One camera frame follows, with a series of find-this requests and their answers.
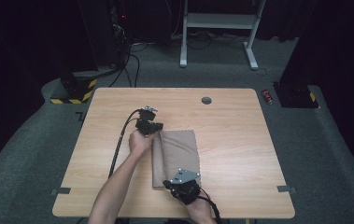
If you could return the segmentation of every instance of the tabletop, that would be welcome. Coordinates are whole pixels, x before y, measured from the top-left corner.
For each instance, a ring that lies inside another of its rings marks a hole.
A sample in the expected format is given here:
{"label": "tabletop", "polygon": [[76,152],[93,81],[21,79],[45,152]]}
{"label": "tabletop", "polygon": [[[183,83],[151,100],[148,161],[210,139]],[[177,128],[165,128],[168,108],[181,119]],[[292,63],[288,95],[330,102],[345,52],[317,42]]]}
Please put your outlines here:
{"label": "tabletop", "polygon": [[[203,104],[209,97],[211,104]],[[222,218],[291,218],[295,211],[261,105],[252,89],[99,88],[95,91],[53,207],[57,217],[87,217],[107,180],[120,131],[149,105],[165,131],[194,130],[202,188]],[[129,154],[127,126],[116,168]],[[166,189],[152,188],[151,153],[138,163],[120,217],[188,217]]]}

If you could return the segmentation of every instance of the human arm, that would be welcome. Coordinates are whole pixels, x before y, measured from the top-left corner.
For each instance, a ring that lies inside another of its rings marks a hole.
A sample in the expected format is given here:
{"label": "human arm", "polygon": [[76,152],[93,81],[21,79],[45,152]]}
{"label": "human arm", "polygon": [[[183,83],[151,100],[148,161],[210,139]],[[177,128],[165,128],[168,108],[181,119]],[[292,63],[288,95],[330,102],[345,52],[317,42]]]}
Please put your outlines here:
{"label": "human arm", "polygon": [[154,135],[143,136],[138,130],[130,134],[130,155],[99,191],[89,216],[90,224],[115,223],[135,167],[150,149]]}
{"label": "human arm", "polygon": [[[207,198],[201,191],[199,196]],[[184,205],[188,211],[191,220],[197,224],[216,224],[216,221],[211,216],[211,206],[203,199],[196,199],[194,202]]]}

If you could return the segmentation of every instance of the hand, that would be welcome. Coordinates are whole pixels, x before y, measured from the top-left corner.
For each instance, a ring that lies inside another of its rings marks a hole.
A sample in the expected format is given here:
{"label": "hand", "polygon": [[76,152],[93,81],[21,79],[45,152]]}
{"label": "hand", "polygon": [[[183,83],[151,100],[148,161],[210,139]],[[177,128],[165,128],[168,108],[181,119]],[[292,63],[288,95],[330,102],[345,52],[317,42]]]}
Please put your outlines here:
{"label": "hand", "polygon": [[138,130],[133,131],[130,134],[129,145],[132,155],[136,155],[139,158],[142,157],[151,147],[154,136],[157,133],[152,133],[148,136],[144,136]]}
{"label": "hand", "polygon": [[[203,192],[200,192],[199,196],[208,198]],[[188,210],[189,216],[195,223],[198,224],[216,223],[211,216],[211,205],[207,201],[198,198],[196,199],[196,201],[188,205],[185,205],[185,207]]]}

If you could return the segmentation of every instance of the beige towel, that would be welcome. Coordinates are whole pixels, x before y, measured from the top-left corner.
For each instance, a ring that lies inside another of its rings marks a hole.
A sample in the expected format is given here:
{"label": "beige towel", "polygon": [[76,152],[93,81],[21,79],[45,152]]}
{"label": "beige towel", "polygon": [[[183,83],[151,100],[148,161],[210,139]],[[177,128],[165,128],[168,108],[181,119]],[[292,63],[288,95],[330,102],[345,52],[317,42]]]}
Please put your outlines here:
{"label": "beige towel", "polygon": [[152,148],[153,187],[163,187],[179,168],[200,173],[200,160],[193,130],[160,131]]}

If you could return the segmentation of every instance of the small red object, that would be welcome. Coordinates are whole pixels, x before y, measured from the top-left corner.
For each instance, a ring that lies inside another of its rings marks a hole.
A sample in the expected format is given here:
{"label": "small red object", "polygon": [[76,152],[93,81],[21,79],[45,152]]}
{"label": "small red object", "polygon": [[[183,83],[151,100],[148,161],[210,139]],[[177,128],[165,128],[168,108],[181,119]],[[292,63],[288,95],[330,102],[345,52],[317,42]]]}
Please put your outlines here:
{"label": "small red object", "polygon": [[274,102],[273,97],[270,95],[270,92],[268,90],[263,90],[262,96],[267,104],[269,104],[269,105],[273,104],[273,102]]}

